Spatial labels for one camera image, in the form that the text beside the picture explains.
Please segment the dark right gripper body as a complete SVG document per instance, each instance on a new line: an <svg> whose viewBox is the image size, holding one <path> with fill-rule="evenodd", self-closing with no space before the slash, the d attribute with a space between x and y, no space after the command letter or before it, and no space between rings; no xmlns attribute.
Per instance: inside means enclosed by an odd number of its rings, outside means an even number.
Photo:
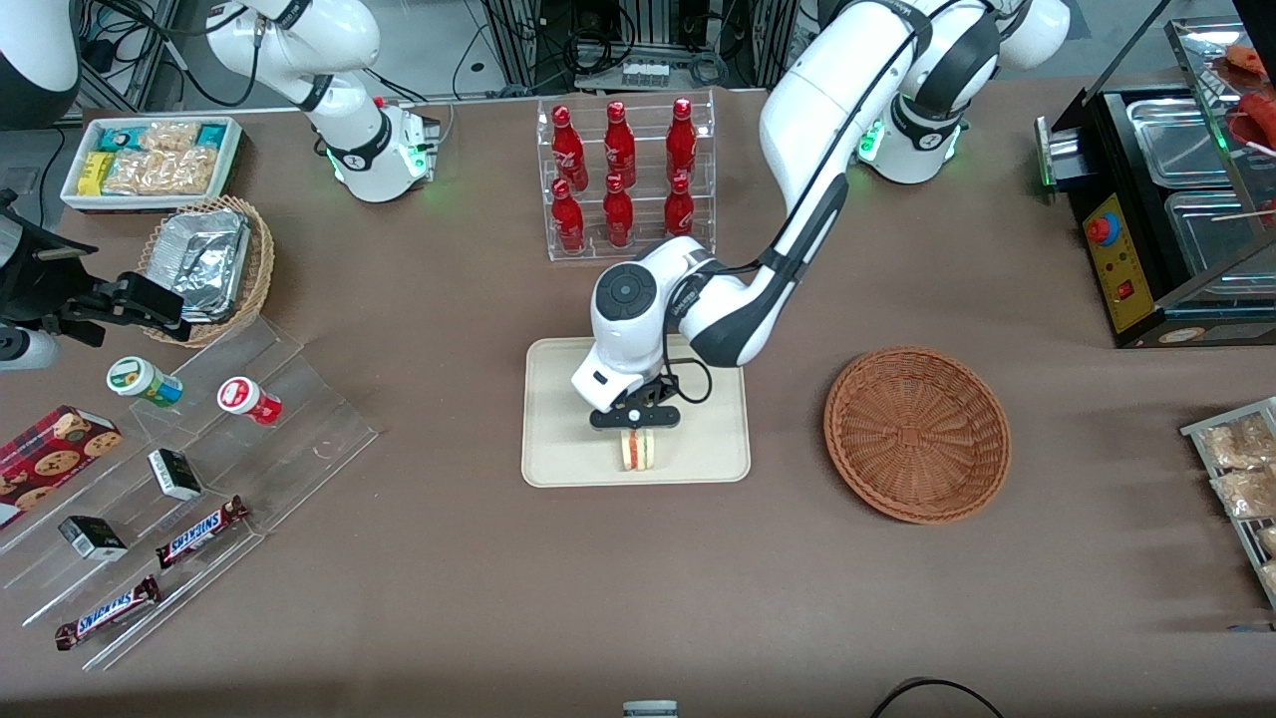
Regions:
<svg viewBox="0 0 1276 718"><path fill-rule="evenodd" d="M8 326L59 330L73 300L93 289L96 278L82 258L100 251L34 224L11 209L17 194L1 193L3 217L17 224L19 236L1 269L1 318Z"/></svg>

